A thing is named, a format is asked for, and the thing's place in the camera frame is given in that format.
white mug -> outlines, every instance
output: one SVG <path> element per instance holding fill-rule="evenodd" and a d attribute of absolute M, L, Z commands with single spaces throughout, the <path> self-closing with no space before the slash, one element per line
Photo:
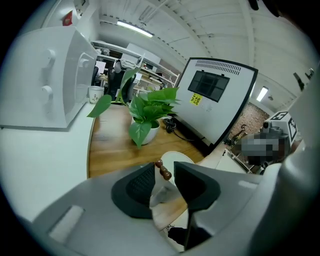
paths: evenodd
<path fill-rule="evenodd" d="M 89 101 L 91 104 L 96 104 L 97 101 L 104 95 L 104 88 L 100 86 L 89 86 Z"/>

